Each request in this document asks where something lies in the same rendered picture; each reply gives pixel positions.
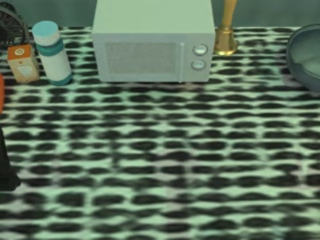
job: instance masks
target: white microwave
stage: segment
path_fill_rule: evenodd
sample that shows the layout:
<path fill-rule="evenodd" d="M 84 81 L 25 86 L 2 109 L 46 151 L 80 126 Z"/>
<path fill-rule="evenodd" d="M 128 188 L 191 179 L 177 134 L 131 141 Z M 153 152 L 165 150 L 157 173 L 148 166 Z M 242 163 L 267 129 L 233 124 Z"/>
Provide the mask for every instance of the white microwave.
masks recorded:
<path fill-rule="evenodd" d="M 215 37 L 211 0 L 97 0 L 102 82 L 207 82 Z"/>

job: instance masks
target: gray bowl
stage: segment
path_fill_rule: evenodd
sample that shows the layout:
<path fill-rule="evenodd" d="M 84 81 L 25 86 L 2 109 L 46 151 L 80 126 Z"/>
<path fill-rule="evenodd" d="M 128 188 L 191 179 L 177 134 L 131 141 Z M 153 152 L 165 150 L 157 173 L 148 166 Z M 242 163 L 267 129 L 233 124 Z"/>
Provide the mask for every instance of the gray bowl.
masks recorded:
<path fill-rule="evenodd" d="M 320 93 L 320 24 L 304 26 L 291 35 L 286 62 L 296 81 Z"/>

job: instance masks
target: green wall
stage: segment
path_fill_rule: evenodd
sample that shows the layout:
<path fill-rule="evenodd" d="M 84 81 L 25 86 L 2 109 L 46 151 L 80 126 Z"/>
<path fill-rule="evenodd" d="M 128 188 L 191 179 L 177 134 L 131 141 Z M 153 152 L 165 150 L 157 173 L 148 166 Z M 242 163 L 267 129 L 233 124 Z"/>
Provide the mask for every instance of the green wall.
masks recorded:
<path fill-rule="evenodd" d="M 66 27 L 92 26 L 96 6 L 96 0 L 4 1 L 12 2 L 30 26 L 41 20 L 52 20 Z M 212 6 L 218 24 L 223 0 L 212 0 Z M 320 23 L 320 0 L 238 0 L 233 25 L 300 27 L 315 23 Z"/>

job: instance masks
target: black and white patterned surface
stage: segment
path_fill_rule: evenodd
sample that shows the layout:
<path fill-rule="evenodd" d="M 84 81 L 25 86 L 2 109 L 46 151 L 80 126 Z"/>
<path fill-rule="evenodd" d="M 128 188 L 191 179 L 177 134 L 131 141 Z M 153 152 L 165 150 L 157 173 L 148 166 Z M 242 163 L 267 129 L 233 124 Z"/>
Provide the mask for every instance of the black and white patterned surface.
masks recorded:
<path fill-rule="evenodd" d="M 294 28 L 238 28 L 210 81 L 99 81 L 90 28 L 62 29 L 73 83 L 6 79 L 22 185 L 1 240 L 319 240 L 320 99 L 289 88 Z"/>

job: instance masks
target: gold candle holder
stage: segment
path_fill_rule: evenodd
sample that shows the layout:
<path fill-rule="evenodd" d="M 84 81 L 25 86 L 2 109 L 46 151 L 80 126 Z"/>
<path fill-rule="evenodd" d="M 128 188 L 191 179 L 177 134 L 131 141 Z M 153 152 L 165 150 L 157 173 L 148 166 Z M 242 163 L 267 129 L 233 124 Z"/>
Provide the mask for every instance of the gold candle holder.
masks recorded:
<path fill-rule="evenodd" d="M 238 44 L 232 28 L 232 19 L 237 0 L 224 0 L 224 11 L 221 25 L 215 31 L 214 53 L 229 56 L 237 51 Z"/>

